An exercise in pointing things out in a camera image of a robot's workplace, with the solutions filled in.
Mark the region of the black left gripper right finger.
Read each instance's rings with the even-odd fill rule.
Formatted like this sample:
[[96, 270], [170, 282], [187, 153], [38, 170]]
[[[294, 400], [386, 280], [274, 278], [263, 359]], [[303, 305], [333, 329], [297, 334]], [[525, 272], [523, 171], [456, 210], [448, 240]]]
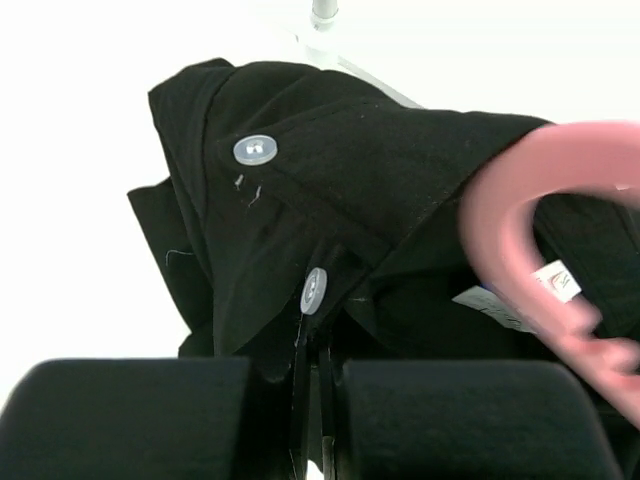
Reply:
[[319, 356], [330, 479], [619, 479], [599, 417], [538, 361]]

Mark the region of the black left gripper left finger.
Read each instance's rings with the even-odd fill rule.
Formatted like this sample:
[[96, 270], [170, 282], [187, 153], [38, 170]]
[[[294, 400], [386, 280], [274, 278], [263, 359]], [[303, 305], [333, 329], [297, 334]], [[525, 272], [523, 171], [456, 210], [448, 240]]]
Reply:
[[1, 415], [5, 479], [302, 479], [317, 417], [292, 407], [291, 350], [56, 359]]

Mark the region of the black shirt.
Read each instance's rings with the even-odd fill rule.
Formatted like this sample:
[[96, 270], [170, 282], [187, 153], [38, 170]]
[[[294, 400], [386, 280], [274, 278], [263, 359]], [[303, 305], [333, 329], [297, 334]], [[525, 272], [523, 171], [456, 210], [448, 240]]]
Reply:
[[[564, 124], [410, 108], [282, 62], [191, 65], [148, 102], [169, 175], [128, 198], [186, 324], [180, 356], [372, 340], [402, 358], [567, 365], [479, 279], [459, 229], [474, 176]], [[595, 338], [639, 345], [639, 203], [546, 195], [533, 238], [536, 279], [594, 306]]]

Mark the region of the pink plastic hanger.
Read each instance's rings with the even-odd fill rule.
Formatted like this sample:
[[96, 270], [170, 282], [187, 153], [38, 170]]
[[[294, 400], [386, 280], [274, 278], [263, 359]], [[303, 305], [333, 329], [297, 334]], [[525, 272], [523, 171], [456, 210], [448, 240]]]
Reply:
[[630, 423], [639, 423], [639, 345], [597, 339], [600, 313], [560, 300], [536, 279], [543, 261], [533, 238], [539, 200], [580, 193], [639, 203], [639, 126], [579, 122], [541, 127], [498, 155], [468, 184], [460, 234], [479, 279], [519, 313], [538, 338]]

